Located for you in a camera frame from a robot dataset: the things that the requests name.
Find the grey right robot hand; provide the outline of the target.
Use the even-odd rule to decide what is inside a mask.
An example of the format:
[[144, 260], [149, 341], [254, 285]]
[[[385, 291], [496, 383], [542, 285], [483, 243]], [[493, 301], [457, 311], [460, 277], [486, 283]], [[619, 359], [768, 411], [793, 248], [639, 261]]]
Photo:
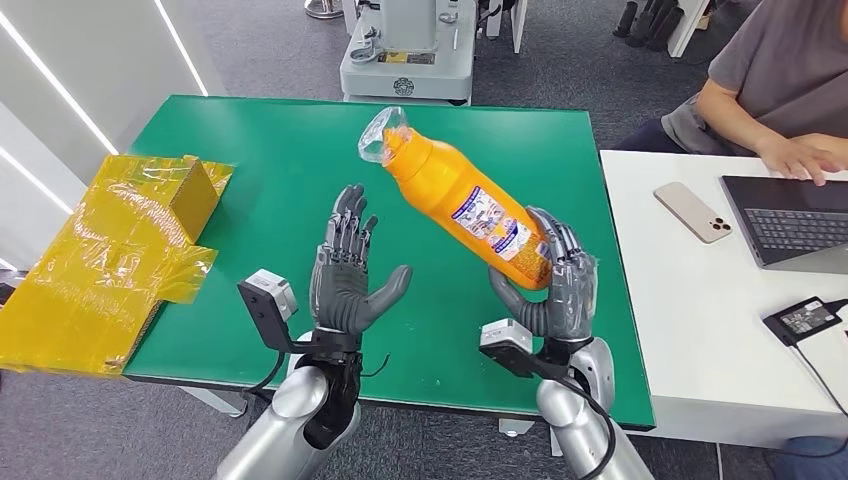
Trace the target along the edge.
[[585, 251], [573, 229], [548, 211], [529, 206], [550, 253], [550, 283], [545, 300], [526, 299], [508, 278], [491, 267], [490, 285], [514, 319], [533, 335], [565, 342], [591, 336], [597, 299], [597, 261]]

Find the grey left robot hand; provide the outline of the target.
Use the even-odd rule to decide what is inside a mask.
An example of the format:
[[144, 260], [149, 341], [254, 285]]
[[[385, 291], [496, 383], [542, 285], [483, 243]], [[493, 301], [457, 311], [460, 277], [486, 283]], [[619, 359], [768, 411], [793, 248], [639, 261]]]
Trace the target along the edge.
[[369, 289], [369, 252], [378, 218], [363, 217], [367, 198], [361, 184], [337, 196], [319, 243], [310, 278], [310, 313], [325, 330], [361, 334], [407, 292], [413, 270], [400, 265], [374, 291]]

